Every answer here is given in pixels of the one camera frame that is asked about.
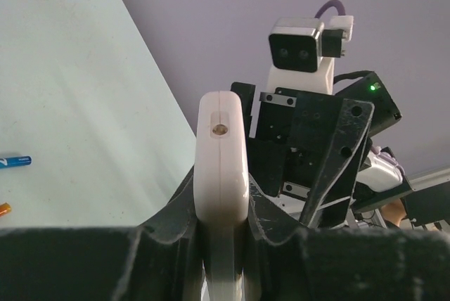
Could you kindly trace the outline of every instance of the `blue marker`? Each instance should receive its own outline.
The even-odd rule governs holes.
[[[0,158],[0,169],[7,169],[8,167],[25,166],[31,164],[31,157],[10,157]]]

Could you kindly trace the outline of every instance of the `camera lens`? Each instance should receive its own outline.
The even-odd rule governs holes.
[[[298,54],[298,57],[300,57],[300,60],[307,60],[309,57],[309,53],[306,50],[301,50]]]
[[[285,49],[285,48],[280,49],[280,57],[286,58],[288,56],[289,56],[289,52],[287,49]]]

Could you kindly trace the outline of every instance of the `table surface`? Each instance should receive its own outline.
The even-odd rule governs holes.
[[[0,0],[0,28],[0,157],[33,159],[0,170],[0,228],[155,214],[195,137],[122,0]]]

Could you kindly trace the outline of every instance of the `orange marker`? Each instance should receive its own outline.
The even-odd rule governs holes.
[[[11,206],[8,203],[0,205],[0,217],[11,212]]]

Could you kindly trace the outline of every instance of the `person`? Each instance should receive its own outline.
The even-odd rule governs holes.
[[[399,229],[401,221],[406,217],[406,209],[401,199],[382,206],[380,212],[389,229]]]

